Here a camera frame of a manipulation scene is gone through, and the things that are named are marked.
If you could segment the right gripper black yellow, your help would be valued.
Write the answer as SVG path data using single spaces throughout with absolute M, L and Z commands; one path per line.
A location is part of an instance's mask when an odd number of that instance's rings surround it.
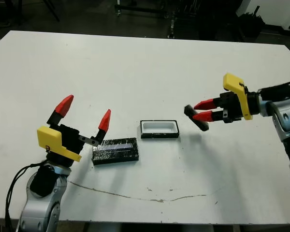
M 221 107 L 223 111 L 205 111 L 195 114 L 192 118 L 197 121 L 214 122 L 223 120 L 231 123 L 241 120 L 252 120 L 254 115 L 260 113 L 258 95 L 256 92 L 248 91 L 244 81 L 227 73 L 223 77 L 223 88 L 227 92 L 220 94 L 220 98 L 201 101 L 194 109 L 216 109 Z

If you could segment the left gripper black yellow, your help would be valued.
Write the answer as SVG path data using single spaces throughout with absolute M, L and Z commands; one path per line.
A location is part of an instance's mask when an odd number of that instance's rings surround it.
M 111 110 L 108 109 L 98 126 L 96 137 L 87 138 L 79 134 L 79 131 L 59 122 L 66 116 L 70 109 L 74 95 L 64 98 L 54 109 L 47 124 L 37 129 L 38 144 L 46 150 L 46 159 L 49 162 L 70 167 L 81 159 L 80 152 L 84 144 L 97 146 L 101 144 L 109 129 Z

